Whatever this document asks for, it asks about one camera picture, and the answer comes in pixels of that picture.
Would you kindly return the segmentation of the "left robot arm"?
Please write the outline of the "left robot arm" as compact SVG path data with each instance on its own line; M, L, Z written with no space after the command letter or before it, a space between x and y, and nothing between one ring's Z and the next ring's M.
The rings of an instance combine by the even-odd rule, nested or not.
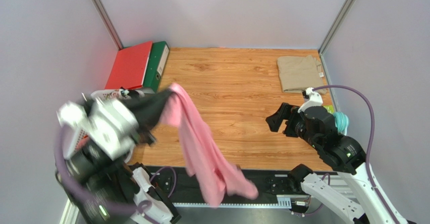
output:
M127 165L138 144L152 144L171 97L92 99L65 103L57 113L62 127L83 130L86 143L70 157L63 155L64 136L55 148L56 179L86 223L176 223L180 214L168 195L151 183L142 164Z

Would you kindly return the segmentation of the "pink t-shirt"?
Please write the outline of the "pink t-shirt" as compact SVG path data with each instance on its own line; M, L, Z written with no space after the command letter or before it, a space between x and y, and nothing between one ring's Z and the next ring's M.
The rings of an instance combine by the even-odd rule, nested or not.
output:
M204 201L216 208L225 195L256 199L257 187L224 157L209 125L186 90L177 83L171 84L168 89L172 90L173 95L164 108L160 123L178 129L187 174L197 178Z

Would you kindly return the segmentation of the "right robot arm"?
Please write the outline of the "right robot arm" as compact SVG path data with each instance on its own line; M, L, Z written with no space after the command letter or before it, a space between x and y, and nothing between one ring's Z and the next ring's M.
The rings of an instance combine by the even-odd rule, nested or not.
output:
M356 201L343 196L303 164L288 174L294 192L316 198L345 223L410 223L392 204L381 201L384 193L372 185L377 182L374 174L367 174L365 151L355 139L338 132L335 117L323 106L300 112L298 106L282 103L265 121L272 132L277 132L285 122L283 134L301 138L314 148L320 159L344 180Z

